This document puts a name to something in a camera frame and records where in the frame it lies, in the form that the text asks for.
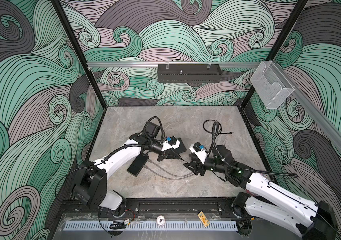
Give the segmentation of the ribbed black network switch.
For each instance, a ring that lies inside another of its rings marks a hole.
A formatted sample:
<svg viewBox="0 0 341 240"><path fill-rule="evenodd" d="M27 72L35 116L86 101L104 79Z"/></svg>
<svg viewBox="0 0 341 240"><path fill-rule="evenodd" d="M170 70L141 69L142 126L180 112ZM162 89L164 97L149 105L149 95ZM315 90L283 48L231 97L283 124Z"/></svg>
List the ribbed black network switch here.
<svg viewBox="0 0 341 240"><path fill-rule="evenodd" d="M146 164L148 158L148 155L141 153L133 160L131 165L128 167L127 172L132 176L137 177L143 166Z"/></svg>

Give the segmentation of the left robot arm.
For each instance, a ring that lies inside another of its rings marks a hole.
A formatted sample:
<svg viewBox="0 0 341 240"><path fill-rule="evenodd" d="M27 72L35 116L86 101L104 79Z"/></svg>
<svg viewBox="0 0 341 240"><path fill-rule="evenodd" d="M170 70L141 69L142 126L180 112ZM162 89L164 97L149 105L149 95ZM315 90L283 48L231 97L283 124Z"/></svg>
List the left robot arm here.
<svg viewBox="0 0 341 240"><path fill-rule="evenodd" d="M157 154L159 161L180 159L186 147L180 138L167 137L159 117L154 116L121 147L98 160L84 161L74 171L72 196L90 210L106 208L122 214L125 198L116 191L108 190L107 181L129 161L132 163L128 172L136 177L147 162L149 152Z"/></svg>

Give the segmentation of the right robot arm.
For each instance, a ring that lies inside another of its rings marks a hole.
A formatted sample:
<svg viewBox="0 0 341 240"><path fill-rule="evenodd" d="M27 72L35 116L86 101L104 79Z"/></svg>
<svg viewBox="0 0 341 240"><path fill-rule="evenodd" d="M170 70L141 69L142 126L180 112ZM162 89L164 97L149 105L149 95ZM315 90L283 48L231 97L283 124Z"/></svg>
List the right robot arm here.
<svg viewBox="0 0 341 240"><path fill-rule="evenodd" d="M222 126L212 121L212 143L209 149L196 142L190 146L191 161L184 166L196 176L206 171L223 174L221 181L244 191L239 193L231 207L240 217L239 233L246 235L253 218L269 221L287 229L303 240L334 240L338 233L333 208L324 201L314 202L300 197L268 180L267 171L255 170L234 160L230 150L216 143Z"/></svg>

